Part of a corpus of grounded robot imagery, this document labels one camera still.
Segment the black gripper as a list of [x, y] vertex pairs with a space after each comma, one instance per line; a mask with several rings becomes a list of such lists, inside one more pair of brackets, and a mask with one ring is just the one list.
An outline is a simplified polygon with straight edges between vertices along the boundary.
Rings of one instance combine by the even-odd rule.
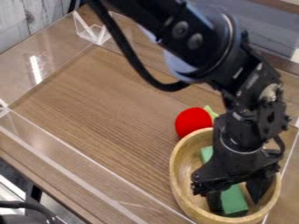
[[192, 194], [207, 196], [214, 213], [223, 211], [222, 192], [242, 182], [246, 183], [254, 203], [260, 201], [274, 183], [283, 158], [283, 149], [266, 149], [260, 146], [252, 151], [240, 151], [227, 140], [224, 131], [215, 129], [211, 159], [191, 173]]

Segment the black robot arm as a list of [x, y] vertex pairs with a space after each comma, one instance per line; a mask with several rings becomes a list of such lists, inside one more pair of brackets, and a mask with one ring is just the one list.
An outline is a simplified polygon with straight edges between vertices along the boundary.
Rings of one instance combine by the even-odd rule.
[[[226, 113], [214, 123], [212, 156], [191, 174], [194, 194], [220, 205], [220, 193], [244, 184], [260, 201], [286, 149], [267, 149], [287, 130], [284, 84], [279, 72], [251, 48], [248, 33], [236, 19], [219, 12], [196, 10], [186, 0], [88, 0], [128, 63], [155, 88], [175, 92], [194, 83], [219, 90]], [[178, 80], [162, 83], [148, 72], [108, 10], [116, 8], [163, 48]]]

